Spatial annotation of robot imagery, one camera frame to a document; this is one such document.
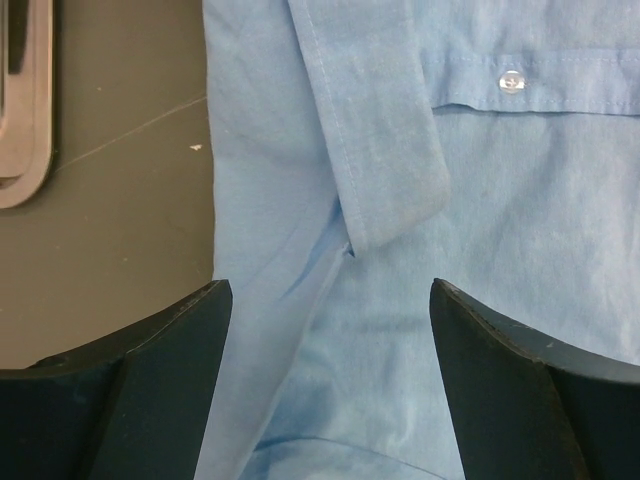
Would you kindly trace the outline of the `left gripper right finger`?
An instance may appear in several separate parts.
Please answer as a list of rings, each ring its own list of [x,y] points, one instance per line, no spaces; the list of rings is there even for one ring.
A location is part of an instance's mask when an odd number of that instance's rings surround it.
[[[564,343],[442,279],[429,308],[466,478],[638,478],[638,366]]]

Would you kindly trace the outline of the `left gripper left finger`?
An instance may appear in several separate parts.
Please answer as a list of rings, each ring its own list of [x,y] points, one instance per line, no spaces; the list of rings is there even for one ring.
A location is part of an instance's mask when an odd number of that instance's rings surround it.
[[[5,479],[194,476],[232,309],[227,281],[1,373]]]

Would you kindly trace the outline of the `light blue button shirt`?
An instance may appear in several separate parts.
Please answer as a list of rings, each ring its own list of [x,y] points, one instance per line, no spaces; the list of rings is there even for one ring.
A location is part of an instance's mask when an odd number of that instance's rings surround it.
[[[635,1],[207,1],[199,479],[459,479],[437,278],[639,359]]]

